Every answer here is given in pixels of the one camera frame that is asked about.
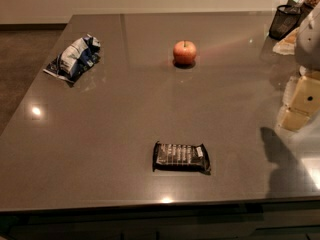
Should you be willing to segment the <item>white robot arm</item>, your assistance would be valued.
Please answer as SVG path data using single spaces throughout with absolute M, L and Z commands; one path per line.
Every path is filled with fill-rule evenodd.
M 320 4 L 302 21 L 294 52 L 299 76 L 289 78 L 277 119 L 289 131 L 300 130 L 320 110 Z

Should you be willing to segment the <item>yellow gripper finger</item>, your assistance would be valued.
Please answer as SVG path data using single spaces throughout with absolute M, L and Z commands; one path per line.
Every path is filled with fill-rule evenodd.
M 277 124 L 289 131 L 303 128 L 320 110 L 320 72 L 307 71 L 287 82 Z

